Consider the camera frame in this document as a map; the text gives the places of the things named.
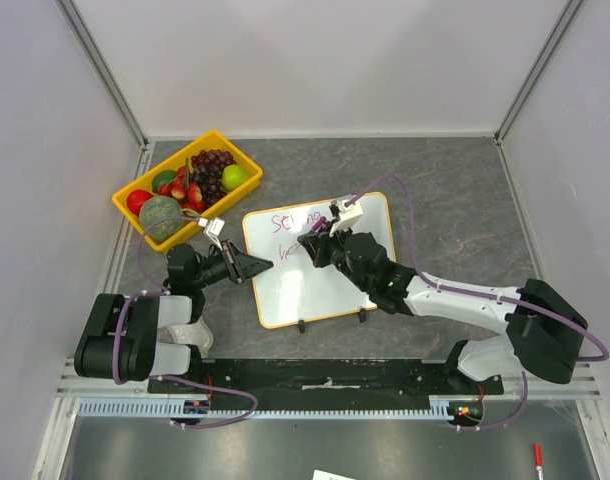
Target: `wall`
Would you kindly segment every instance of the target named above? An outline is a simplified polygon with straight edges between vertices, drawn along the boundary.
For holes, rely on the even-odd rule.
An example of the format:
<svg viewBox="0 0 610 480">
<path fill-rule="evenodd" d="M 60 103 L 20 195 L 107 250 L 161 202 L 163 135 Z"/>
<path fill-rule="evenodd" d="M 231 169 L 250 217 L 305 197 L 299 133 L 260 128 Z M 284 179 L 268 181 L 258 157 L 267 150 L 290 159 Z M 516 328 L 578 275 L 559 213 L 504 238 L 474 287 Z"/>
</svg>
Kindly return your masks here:
<svg viewBox="0 0 610 480">
<path fill-rule="evenodd" d="M 506 149 L 547 279 L 610 348 L 610 0 L 585 2 Z"/>
<path fill-rule="evenodd" d="M 137 160 L 55 3 L 0 0 L 0 479 L 30 476 Z"/>
<path fill-rule="evenodd" d="M 146 134 L 492 132 L 565 0 L 76 0 Z"/>
</svg>

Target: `bunch of grapes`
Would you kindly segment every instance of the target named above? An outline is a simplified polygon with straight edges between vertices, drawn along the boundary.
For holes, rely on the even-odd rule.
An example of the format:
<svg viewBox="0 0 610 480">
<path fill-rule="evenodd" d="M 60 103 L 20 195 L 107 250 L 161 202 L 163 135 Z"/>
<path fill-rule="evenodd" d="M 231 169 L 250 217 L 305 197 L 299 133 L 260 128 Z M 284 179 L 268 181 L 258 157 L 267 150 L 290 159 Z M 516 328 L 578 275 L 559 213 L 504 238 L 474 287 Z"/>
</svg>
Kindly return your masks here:
<svg viewBox="0 0 610 480">
<path fill-rule="evenodd" d="M 201 189 L 207 208 L 227 195 L 221 183 L 223 170 L 235 163 L 232 154 L 222 150 L 201 150 L 198 155 L 192 156 L 194 173 L 191 181 Z"/>
</svg>

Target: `pen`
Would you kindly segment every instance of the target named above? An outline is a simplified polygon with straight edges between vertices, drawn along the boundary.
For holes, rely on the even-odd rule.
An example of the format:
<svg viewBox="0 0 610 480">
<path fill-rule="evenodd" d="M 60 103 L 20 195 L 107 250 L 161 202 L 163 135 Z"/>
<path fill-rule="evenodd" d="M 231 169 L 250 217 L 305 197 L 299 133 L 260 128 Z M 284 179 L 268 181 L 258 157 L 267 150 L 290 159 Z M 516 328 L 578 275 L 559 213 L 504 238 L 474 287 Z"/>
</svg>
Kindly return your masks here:
<svg viewBox="0 0 610 480">
<path fill-rule="evenodd" d="M 543 452 L 541 452 L 541 446 L 538 443 L 534 444 L 534 456 L 536 457 L 536 473 L 538 474 L 538 480 L 544 480 Z"/>
</svg>

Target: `green fruit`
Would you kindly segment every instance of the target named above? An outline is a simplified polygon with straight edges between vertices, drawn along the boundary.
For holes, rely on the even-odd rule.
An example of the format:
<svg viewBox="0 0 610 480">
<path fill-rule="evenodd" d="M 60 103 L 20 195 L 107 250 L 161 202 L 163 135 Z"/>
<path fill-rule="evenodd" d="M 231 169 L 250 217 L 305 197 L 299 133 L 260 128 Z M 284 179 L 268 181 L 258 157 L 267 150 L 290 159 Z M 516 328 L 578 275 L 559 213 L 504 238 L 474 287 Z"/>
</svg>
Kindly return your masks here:
<svg viewBox="0 0 610 480">
<path fill-rule="evenodd" d="M 174 170 L 163 170 L 154 177 L 154 180 L 152 180 L 152 192 L 158 193 L 158 187 L 160 187 L 162 183 L 172 183 L 172 180 L 175 178 L 176 172 Z"/>
<path fill-rule="evenodd" d="M 238 165 L 230 165 L 223 170 L 223 179 L 221 183 L 228 192 L 236 190 L 242 184 L 249 180 L 249 175 Z"/>
<path fill-rule="evenodd" d="M 158 220 L 167 217 L 182 217 L 183 210 L 176 200 L 173 198 L 159 195 L 152 197 L 146 201 L 141 207 L 138 215 L 138 221 L 141 223 L 143 230 L 153 225 Z M 147 234 L 157 242 L 167 240 L 169 237 L 178 232 L 186 222 L 182 220 L 169 220 L 162 222 L 152 228 Z"/>
</svg>

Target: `yellow plastic tray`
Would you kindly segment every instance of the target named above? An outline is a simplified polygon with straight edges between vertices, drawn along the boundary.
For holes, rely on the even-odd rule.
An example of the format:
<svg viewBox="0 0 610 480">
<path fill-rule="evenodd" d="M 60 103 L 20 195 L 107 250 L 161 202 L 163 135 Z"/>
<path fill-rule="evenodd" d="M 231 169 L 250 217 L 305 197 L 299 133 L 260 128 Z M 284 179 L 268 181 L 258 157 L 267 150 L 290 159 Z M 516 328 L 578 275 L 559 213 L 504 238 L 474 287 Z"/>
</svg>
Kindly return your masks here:
<svg viewBox="0 0 610 480">
<path fill-rule="evenodd" d="M 263 176 L 263 170 L 256 165 L 247 155 L 241 152 L 232 142 L 227 140 L 216 130 L 207 132 L 205 135 L 192 143 L 187 145 L 182 150 L 176 152 L 174 155 L 169 157 L 167 160 L 156 165 L 149 172 L 145 173 L 141 177 L 134 180 L 126 187 L 120 189 L 112 196 L 114 205 L 125 215 L 129 223 L 138 231 L 139 234 L 143 233 L 140 223 L 138 222 L 138 216 L 134 215 L 127 208 L 127 196 L 134 190 L 142 189 L 148 192 L 152 191 L 152 180 L 154 177 L 162 172 L 163 170 L 178 170 L 179 167 L 185 165 L 185 159 L 190 159 L 192 155 L 198 155 L 201 150 L 220 149 L 227 150 L 232 154 L 236 163 L 250 176 L 249 180 L 239 186 L 236 190 L 230 192 L 224 198 L 220 199 L 217 203 L 212 205 L 210 208 L 205 210 L 202 214 L 205 218 L 214 218 L 226 211 L 236 202 L 241 200 L 243 197 L 249 195 L 252 190 L 258 187 L 261 183 L 261 177 Z M 145 241 L 157 252 L 167 253 L 167 251 L 174 245 L 187 241 L 190 237 L 195 235 L 201 227 L 195 222 L 188 222 L 186 226 L 181 228 L 174 235 L 169 237 L 167 240 L 161 243 L 157 243 L 155 240 L 150 238 L 149 235 L 145 237 Z"/>
</svg>

